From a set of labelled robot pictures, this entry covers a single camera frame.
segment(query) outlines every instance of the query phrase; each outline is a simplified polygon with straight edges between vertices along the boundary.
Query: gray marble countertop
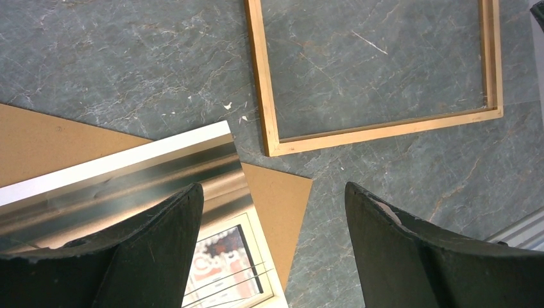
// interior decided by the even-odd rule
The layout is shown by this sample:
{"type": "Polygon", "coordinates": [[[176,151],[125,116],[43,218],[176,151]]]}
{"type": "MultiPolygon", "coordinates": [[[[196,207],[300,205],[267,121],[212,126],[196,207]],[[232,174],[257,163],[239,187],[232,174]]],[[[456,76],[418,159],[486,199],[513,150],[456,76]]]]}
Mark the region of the gray marble countertop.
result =
{"type": "MultiPolygon", "coordinates": [[[[500,4],[505,117],[485,123],[264,157],[234,0],[0,0],[0,103],[149,139],[228,120],[243,162],[314,179],[290,305],[362,307],[347,181],[478,239],[544,204],[529,4],[500,4]]],[[[475,1],[262,7],[282,137],[481,106],[475,1]]]]}

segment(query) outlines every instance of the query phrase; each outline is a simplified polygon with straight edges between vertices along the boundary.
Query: cardboard sheet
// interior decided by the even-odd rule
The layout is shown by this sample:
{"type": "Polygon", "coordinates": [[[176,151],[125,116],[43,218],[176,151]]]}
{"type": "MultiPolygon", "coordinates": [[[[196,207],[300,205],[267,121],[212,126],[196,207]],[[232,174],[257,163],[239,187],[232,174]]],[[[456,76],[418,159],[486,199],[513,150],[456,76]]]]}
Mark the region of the cardboard sheet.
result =
{"type": "MultiPolygon", "coordinates": [[[[50,115],[0,105],[0,187],[151,142],[50,115]]],[[[282,286],[312,180],[242,164],[282,286]]]]}

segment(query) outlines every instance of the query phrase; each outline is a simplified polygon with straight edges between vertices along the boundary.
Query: picture frame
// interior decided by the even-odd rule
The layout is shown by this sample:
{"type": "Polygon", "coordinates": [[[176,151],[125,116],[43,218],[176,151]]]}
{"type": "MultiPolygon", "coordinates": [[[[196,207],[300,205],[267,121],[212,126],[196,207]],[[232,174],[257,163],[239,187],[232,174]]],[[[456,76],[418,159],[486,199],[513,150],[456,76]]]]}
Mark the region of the picture frame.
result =
{"type": "Polygon", "coordinates": [[[504,115],[504,103],[499,1],[479,0],[479,12],[482,81],[486,101],[484,108],[281,139],[278,132],[261,3],[260,0],[246,0],[246,18],[265,154],[275,157],[501,118],[504,115]]]}
{"type": "Polygon", "coordinates": [[[288,307],[255,206],[251,202],[241,206],[242,203],[240,199],[229,202],[219,212],[205,207],[182,308],[288,307]],[[232,238],[239,237],[243,247],[233,248],[232,244],[221,242],[229,236],[231,242],[232,238]],[[204,246],[207,250],[219,246],[224,251],[212,256],[213,252],[202,253],[204,246]],[[248,284],[255,285],[256,289],[248,297],[234,290],[248,289],[248,284]]]}

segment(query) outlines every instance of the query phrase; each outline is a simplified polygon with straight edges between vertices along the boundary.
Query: wooden frame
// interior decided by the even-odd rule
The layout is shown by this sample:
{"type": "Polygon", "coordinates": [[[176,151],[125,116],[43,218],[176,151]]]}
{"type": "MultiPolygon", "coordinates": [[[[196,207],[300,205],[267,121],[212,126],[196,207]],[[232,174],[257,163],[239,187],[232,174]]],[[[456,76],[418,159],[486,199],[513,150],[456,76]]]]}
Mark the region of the wooden frame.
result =
{"type": "Polygon", "coordinates": [[[246,0],[255,88],[259,97],[262,139],[266,155],[281,156],[502,117],[504,111],[498,0],[479,0],[479,9],[485,108],[280,139],[266,51],[262,8],[260,0],[246,0]]]}

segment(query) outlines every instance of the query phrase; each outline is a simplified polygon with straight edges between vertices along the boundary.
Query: scratch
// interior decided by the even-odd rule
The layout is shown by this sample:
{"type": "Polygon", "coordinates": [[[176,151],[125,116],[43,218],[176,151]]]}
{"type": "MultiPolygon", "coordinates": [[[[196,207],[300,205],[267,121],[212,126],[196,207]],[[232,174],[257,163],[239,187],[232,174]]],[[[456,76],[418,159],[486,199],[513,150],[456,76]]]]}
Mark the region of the scratch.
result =
{"type": "Polygon", "coordinates": [[[317,68],[320,72],[322,72],[334,85],[336,85],[336,87],[338,89],[338,94],[340,94],[340,96],[344,96],[344,94],[342,93],[342,88],[340,87],[340,84],[338,84],[338,82],[336,82],[334,79],[332,79],[332,77],[330,77],[327,73],[325,73],[325,71],[322,68],[317,66],[314,62],[312,62],[312,60],[308,59],[308,57],[306,57],[303,53],[299,53],[299,54],[304,59],[306,59],[306,61],[310,62],[315,68],[317,68]]]}
{"type": "Polygon", "coordinates": [[[155,263],[155,256],[153,255],[153,250],[151,250],[151,246],[148,244],[149,252],[151,252],[151,258],[153,259],[153,263],[155,263]]]}
{"type": "Polygon", "coordinates": [[[378,49],[381,53],[383,53],[383,54],[385,54],[385,55],[389,55],[389,54],[387,53],[387,51],[385,51],[385,50],[379,48],[379,47],[376,46],[374,43],[372,43],[372,42],[370,42],[369,40],[367,40],[366,38],[360,36],[360,35],[357,34],[354,30],[352,30],[352,33],[353,33],[356,37],[358,37],[358,38],[360,38],[361,40],[363,40],[363,41],[367,42],[368,44],[370,44],[370,46],[372,46],[372,47],[378,49]]]}

